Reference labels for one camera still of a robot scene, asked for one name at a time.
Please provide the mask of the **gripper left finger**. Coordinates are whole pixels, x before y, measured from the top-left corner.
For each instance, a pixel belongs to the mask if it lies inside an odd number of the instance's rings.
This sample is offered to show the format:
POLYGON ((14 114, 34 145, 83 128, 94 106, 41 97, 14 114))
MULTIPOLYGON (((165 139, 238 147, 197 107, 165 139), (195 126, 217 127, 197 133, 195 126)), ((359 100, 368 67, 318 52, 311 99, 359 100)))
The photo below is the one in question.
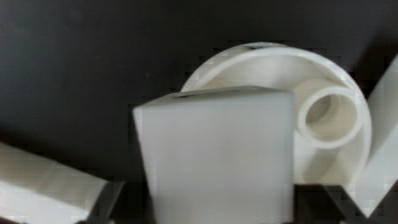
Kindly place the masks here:
POLYGON ((147 190, 142 182, 108 182, 85 224, 146 224, 146 197, 147 190))

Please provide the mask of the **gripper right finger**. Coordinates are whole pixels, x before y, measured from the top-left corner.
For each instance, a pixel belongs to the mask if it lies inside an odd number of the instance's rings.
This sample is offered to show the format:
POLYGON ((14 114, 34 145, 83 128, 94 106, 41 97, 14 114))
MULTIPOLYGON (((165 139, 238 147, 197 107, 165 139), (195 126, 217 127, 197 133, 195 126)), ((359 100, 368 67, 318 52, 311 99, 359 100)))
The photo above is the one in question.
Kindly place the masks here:
POLYGON ((293 224, 373 224, 339 185, 297 185, 293 224))

